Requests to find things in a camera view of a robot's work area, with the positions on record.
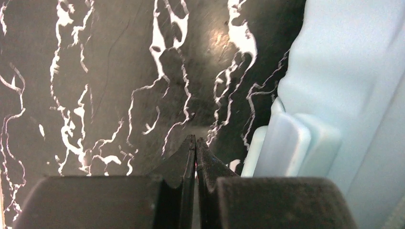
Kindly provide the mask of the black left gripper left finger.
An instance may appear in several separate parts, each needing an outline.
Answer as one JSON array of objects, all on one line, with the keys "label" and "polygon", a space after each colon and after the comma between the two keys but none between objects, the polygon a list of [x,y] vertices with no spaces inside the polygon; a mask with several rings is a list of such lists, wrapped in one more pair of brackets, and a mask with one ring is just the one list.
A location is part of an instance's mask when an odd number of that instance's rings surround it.
[{"label": "black left gripper left finger", "polygon": [[15,229],[190,229],[196,138],[146,175],[45,177]]}]

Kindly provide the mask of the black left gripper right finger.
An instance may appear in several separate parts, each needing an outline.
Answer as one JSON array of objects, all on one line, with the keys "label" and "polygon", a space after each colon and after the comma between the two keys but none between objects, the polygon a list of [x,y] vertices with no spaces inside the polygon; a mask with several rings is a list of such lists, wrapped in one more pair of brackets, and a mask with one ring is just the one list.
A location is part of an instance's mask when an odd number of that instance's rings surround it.
[{"label": "black left gripper right finger", "polygon": [[243,178],[196,141],[203,229],[355,229],[338,187],[321,177]]}]

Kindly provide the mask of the light blue suitcase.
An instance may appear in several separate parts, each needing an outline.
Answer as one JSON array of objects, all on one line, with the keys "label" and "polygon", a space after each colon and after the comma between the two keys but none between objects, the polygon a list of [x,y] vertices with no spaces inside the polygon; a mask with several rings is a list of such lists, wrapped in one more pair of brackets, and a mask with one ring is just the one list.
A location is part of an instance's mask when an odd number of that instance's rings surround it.
[{"label": "light blue suitcase", "polygon": [[243,177],[326,177],[358,228],[404,228],[404,1],[307,1],[252,142]]}]

